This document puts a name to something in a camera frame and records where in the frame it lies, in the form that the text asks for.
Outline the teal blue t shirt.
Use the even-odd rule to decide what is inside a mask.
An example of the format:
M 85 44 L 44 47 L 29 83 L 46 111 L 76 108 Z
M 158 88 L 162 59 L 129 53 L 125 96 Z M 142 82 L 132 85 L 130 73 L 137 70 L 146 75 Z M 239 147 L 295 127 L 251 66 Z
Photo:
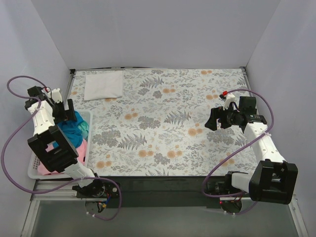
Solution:
M 58 127 L 66 135 L 68 140 L 72 143 L 75 148 L 78 148 L 82 141 L 82 131 L 79 126 L 84 122 L 79 112 L 75 111 L 76 121 L 68 120 L 58 123 Z

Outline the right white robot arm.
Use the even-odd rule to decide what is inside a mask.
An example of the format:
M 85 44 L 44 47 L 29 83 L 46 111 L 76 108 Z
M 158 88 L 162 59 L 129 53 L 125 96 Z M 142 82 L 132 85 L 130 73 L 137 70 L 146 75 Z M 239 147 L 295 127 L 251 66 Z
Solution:
M 206 128 L 216 131 L 238 126 L 248 139 L 258 165 L 253 174 L 230 171 L 219 188 L 220 195 L 236 192 L 249 194 L 253 201 L 289 204 L 298 175 L 298 168 L 288 163 L 277 150 L 269 132 L 267 121 L 256 109 L 256 98 L 241 96 L 235 104 L 235 96 L 224 94 L 225 104 L 212 108 Z

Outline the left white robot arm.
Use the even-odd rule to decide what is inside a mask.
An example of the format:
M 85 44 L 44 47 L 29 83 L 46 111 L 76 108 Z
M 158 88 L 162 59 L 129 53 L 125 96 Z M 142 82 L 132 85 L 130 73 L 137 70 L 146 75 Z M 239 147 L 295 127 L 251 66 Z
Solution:
M 79 128 L 84 122 L 72 99 L 64 102 L 59 89 L 34 86 L 28 89 L 25 109 L 33 115 L 34 133 L 28 145 L 47 174 L 62 173 L 78 179 L 73 187 L 86 197 L 102 197 L 105 182 L 83 164 L 87 142 Z

